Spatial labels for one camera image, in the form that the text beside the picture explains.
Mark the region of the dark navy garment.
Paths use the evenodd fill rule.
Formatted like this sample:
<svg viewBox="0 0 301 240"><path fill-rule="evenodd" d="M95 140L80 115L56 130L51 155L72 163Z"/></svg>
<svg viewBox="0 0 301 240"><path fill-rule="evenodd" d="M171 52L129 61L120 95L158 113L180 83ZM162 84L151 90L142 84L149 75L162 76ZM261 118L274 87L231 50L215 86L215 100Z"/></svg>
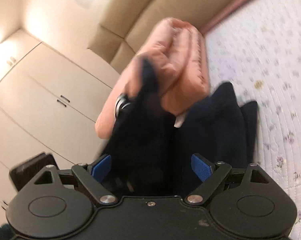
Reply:
<svg viewBox="0 0 301 240"><path fill-rule="evenodd" d="M103 185L117 196L185 196L201 183L192 170L197 153L208 161L245 168L253 161L255 101L239 106L229 82L196 102L180 127L160 104L153 66L142 61L142 87L120 111L104 153L112 158Z"/></svg>

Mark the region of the folded peach pink quilt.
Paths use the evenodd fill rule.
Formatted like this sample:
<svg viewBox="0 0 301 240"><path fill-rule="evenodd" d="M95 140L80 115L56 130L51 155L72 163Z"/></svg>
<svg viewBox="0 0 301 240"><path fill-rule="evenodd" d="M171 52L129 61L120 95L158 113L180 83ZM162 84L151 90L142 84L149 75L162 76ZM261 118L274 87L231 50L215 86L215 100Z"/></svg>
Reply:
<svg viewBox="0 0 301 240"><path fill-rule="evenodd" d="M141 88L142 58L153 65L164 110L179 116L210 94L205 39L188 22L165 18L124 69L110 92L96 123L99 138L108 139L115 123L115 103L120 94L135 97Z"/></svg>

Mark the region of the white floral quilted bedspread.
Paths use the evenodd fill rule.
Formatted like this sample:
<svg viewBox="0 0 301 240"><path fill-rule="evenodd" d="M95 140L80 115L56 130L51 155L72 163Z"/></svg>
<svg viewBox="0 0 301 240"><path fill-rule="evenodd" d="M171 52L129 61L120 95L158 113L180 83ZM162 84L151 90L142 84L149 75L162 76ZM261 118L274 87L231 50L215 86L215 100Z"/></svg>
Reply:
<svg viewBox="0 0 301 240"><path fill-rule="evenodd" d="M297 207L301 239L301 0L252 0L206 37L210 83L258 103L254 161Z"/></svg>

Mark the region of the beige padded headboard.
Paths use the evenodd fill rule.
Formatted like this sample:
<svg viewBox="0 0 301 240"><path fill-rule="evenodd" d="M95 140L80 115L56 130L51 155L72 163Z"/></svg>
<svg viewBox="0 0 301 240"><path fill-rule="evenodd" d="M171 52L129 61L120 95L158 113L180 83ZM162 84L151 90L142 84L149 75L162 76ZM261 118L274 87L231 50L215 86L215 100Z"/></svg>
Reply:
<svg viewBox="0 0 301 240"><path fill-rule="evenodd" d="M110 0L89 50L122 72L154 26L172 17L200 29L233 0Z"/></svg>

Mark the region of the pink bed frame edge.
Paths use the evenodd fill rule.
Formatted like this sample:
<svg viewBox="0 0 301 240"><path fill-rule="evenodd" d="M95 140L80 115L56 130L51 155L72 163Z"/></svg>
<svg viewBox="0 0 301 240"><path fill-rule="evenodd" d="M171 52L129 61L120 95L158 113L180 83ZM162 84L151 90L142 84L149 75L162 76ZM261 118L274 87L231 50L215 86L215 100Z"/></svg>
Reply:
<svg viewBox="0 0 301 240"><path fill-rule="evenodd" d="M221 12L216 14L206 25L202 26L200 29L200 32L202 33L202 35L206 35L216 25L220 24L223 20L225 20L227 17L229 17L237 9L246 5L246 3L250 2L250 1L251 0L233 0L224 9L222 9Z"/></svg>

